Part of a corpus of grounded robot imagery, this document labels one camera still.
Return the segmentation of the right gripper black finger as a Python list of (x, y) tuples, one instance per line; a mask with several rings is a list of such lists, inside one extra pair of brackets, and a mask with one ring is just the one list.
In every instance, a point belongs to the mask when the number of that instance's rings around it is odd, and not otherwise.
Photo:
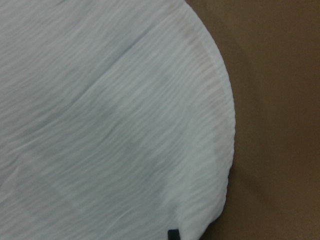
[(170, 229), (167, 232), (168, 240), (180, 240), (180, 231), (178, 229)]

